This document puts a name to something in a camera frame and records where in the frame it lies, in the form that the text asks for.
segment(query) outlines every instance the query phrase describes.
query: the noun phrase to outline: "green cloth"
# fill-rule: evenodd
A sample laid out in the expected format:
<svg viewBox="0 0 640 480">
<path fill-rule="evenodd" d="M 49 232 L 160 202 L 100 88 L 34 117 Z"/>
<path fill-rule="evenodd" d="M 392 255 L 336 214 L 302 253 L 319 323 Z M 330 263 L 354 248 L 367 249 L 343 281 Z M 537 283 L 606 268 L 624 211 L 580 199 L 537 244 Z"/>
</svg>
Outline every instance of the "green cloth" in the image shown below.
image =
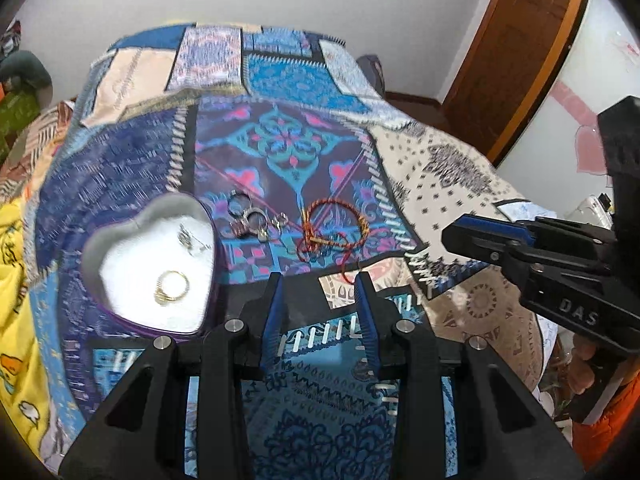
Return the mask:
<svg viewBox="0 0 640 480">
<path fill-rule="evenodd" d="M 9 92 L 0 101 L 0 164 L 9 154 L 10 144 L 39 113 L 38 100 L 31 92 Z"/>
</svg>

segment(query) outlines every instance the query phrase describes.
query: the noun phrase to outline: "door frame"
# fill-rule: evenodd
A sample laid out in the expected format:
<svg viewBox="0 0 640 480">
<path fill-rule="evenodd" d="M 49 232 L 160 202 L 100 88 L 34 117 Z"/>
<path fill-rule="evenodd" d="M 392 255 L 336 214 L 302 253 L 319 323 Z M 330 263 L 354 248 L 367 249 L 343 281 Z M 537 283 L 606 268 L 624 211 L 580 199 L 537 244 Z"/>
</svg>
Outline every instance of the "door frame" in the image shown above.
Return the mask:
<svg viewBox="0 0 640 480">
<path fill-rule="evenodd" d="M 505 126 L 504 130 L 501 131 L 500 135 L 494 142 L 494 145 L 486 155 L 492 164 L 497 165 L 500 163 L 511 146 L 513 146 L 516 140 L 518 140 L 518 137 L 523 133 L 534 113 L 542 104 L 542 101 L 546 97 L 546 94 L 550 90 L 551 85 L 558 76 L 563 63 L 569 54 L 575 35 L 578 33 L 582 16 L 586 10 L 587 1 L 588 0 L 569 0 L 564 18 L 562 19 L 558 29 L 558 34 L 556 35 L 556 38 L 551 45 L 542 66 L 540 67 L 540 71 L 536 75 L 536 78 L 527 91 L 527 94 L 524 96 L 524 99 L 509 120 L 509 123 Z M 449 89 L 449 93 L 447 93 L 442 104 L 445 115 L 447 113 L 448 105 L 450 105 L 453 98 L 458 94 L 465 75 L 471 67 L 471 63 L 473 62 L 476 51 L 482 42 L 482 38 L 484 37 L 489 22 L 494 15 L 497 4 L 498 0 L 490 0 L 487 6 L 474 40 L 466 53 L 465 60 L 462 62 L 460 70 L 458 71 L 458 74 Z"/>
</svg>

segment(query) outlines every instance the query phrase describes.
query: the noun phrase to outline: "blue patterned blanket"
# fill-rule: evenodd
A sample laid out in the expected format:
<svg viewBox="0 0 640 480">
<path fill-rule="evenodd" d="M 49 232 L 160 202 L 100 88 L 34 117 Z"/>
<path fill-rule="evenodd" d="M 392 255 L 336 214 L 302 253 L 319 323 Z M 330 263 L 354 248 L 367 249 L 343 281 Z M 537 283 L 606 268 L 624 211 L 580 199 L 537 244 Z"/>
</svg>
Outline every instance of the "blue patterned blanket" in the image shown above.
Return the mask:
<svg viewBox="0 0 640 480">
<path fill-rule="evenodd" d="M 235 189 L 270 215 L 287 214 L 280 239 L 233 237 L 227 201 Z M 283 273 L 286 287 L 317 293 L 304 308 L 289 302 L 278 371 L 265 384 L 244 385 L 258 478 L 388 472 L 397 385 L 373 380 L 360 358 L 349 311 L 353 287 L 340 276 L 340 254 L 312 262 L 295 255 L 300 211 L 316 199 L 341 198 L 366 216 L 371 232 L 354 258 L 381 294 L 404 290 L 403 315 L 428 314 L 436 334 L 458 340 L 482 333 L 527 385 L 537 383 L 551 335 L 545 339 L 540 320 L 517 304 L 496 269 L 440 244 L 440 229 L 460 214 L 482 207 L 501 218 L 492 203 L 518 196 L 479 153 L 390 106 L 337 38 L 276 27 L 172 25 L 123 38 L 93 63 L 66 141 L 26 205 L 25 261 L 50 395 L 41 455 L 50 468 L 148 342 L 87 292 L 82 247 L 97 228 L 178 190 L 206 206 L 222 239 L 216 281 L 226 311 L 237 313 L 260 294 L 273 271 Z M 358 237 L 354 219 L 331 206 L 314 221 L 324 232 Z M 460 301 L 465 308 L 456 307 Z M 315 341 L 311 327 L 318 329 Z M 454 402 L 446 378 L 443 394 L 453 474 Z M 188 420 L 194 410 L 190 403 Z M 192 474 L 193 431 L 186 435 Z M 326 444 L 324 455 L 299 462 L 288 455 L 292 438 L 296 445 Z"/>
</svg>

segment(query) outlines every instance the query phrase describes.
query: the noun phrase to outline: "white wall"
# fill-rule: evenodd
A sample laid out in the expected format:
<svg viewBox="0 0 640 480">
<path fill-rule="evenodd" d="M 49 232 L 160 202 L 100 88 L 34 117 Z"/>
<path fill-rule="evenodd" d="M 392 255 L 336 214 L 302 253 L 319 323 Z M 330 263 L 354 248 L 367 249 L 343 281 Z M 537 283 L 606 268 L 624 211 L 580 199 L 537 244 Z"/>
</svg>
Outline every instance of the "white wall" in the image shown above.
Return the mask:
<svg viewBox="0 0 640 480">
<path fill-rule="evenodd" d="M 589 0 L 558 79 L 590 111 L 601 111 L 627 95 L 640 96 L 638 45 L 609 0 Z M 581 123 L 548 95 L 498 174 L 534 202 L 560 214 L 607 188 L 605 175 L 578 172 L 575 134 Z"/>
<path fill-rule="evenodd" d="M 482 18 L 484 18 L 484 12 L 489 5 L 489 1 L 491 0 L 478 0 L 474 15 L 469 21 L 469 26 L 466 28 L 466 32 L 462 38 L 460 47 L 458 48 L 458 51 L 453 58 L 451 67 L 449 68 L 449 73 L 447 73 L 447 76 L 444 79 L 442 86 L 440 87 L 440 91 L 436 96 L 436 99 L 441 103 L 444 102 L 445 97 L 449 93 L 451 85 L 453 85 L 454 79 L 458 75 L 458 70 L 460 70 L 460 66 L 462 66 L 462 62 L 465 60 L 466 53 L 469 51 L 469 47 L 471 46 L 471 43 L 473 43 L 473 40 L 476 36 L 476 32 L 478 31 L 480 22 L 482 22 Z"/>
<path fill-rule="evenodd" d="M 50 71 L 53 100 L 81 90 L 89 64 L 119 37 L 169 21 L 306 28 L 380 56 L 390 90 L 436 96 L 478 0 L 27 0 L 25 50 Z"/>
</svg>

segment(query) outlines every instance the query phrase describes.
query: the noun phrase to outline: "jewelry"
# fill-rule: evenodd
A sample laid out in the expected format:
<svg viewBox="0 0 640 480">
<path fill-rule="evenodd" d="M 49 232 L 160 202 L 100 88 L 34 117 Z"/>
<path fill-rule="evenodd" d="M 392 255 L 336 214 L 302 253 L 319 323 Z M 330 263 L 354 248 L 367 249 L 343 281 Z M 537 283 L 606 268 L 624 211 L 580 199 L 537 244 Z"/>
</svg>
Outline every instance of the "jewelry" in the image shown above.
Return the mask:
<svg viewBox="0 0 640 480">
<path fill-rule="evenodd" d="M 265 243 L 269 241 L 269 231 L 267 231 L 266 227 L 260 227 L 256 236 L 258 237 L 259 242 Z"/>
<path fill-rule="evenodd" d="M 245 200 L 247 200 L 249 202 L 249 205 L 245 208 L 242 208 L 242 203 L 241 203 L 241 198 L 244 198 Z M 242 208 L 240 211 L 236 210 L 235 208 L 231 207 L 232 202 L 238 202 L 238 205 Z M 237 189 L 232 190 L 231 193 L 229 193 L 229 198 L 226 201 L 226 210 L 229 211 L 229 214 L 233 217 L 233 218 L 240 218 L 242 216 L 244 216 L 244 213 L 248 210 L 251 209 L 253 206 L 253 203 L 251 201 L 251 197 L 245 193 L 244 191 L 238 191 Z"/>
<path fill-rule="evenodd" d="M 210 249 L 210 245 L 203 244 L 200 240 L 198 240 L 195 236 L 193 236 L 190 232 L 185 229 L 184 225 L 180 224 L 180 231 L 178 231 L 178 241 L 189 251 L 189 254 L 193 256 L 191 251 L 193 251 L 193 241 L 196 240 L 197 243 L 200 244 L 200 252 Z"/>
<path fill-rule="evenodd" d="M 184 280 L 184 290 L 178 296 L 169 296 L 162 288 L 164 279 L 171 274 L 177 274 Z M 189 280 L 183 273 L 181 273 L 179 270 L 166 270 L 165 272 L 160 274 L 160 276 L 158 277 L 158 280 L 156 281 L 156 291 L 154 292 L 154 299 L 156 300 L 156 303 L 164 306 L 167 303 L 171 303 L 172 301 L 181 300 L 187 295 L 188 291 L 189 291 Z"/>
<path fill-rule="evenodd" d="M 289 223 L 289 217 L 284 213 L 278 213 L 271 219 L 271 224 L 278 230 L 280 236 L 282 236 L 282 228 L 286 227 Z"/>
<path fill-rule="evenodd" d="M 260 215 L 262 218 L 264 218 L 264 224 L 260 225 L 260 222 L 258 221 L 258 226 L 252 227 L 251 224 L 249 223 L 249 218 L 252 215 Z M 260 238 L 264 238 L 263 232 L 267 230 L 268 224 L 269 224 L 269 217 L 262 209 L 260 209 L 259 207 L 250 207 L 248 209 L 245 209 L 244 212 L 242 212 L 242 216 L 238 220 L 234 220 L 233 222 L 231 222 L 231 232 L 234 234 L 236 238 L 241 238 L 247 234 L 252 234 L 256 236 L 258 236 L 259 234 L 258 239 L 260 239 Z"/>
<path fill-rule="evenodd" d="M 318 207 L 326 204 L 335 204 L 347 211 L 351 212 L 356 218 L 358 223 L 358 231 L 360 231 L 360 239 L 357 242 L 349 243 L 347 237 L 340 232 L 333 234 L 331 237 L 321 237 L 316 233 L 316 229 L 311 221 L 311 215 Z M 298 259 L 301 262 L 314 262 L 318 259 L 318 255 L 323 255 L 326 252 L 326 248 L 340 249 L 344 251 L 344 256 L 340 261 L 340 272 L 342 277 L 353 285 L 352 281 L 347 278 L 345 274 L 345 265 L 347 260 L 351 256 L 354 250 L 364 245 L 369 237 L 369 222 L 360 214 L 360 212 L 350 203 L 340 200 L 339 198 L 322 198 L 316 200 L 305 210 L 302 210 L 302 238 L 296 245 L 296 253 Z"/>
</svg>

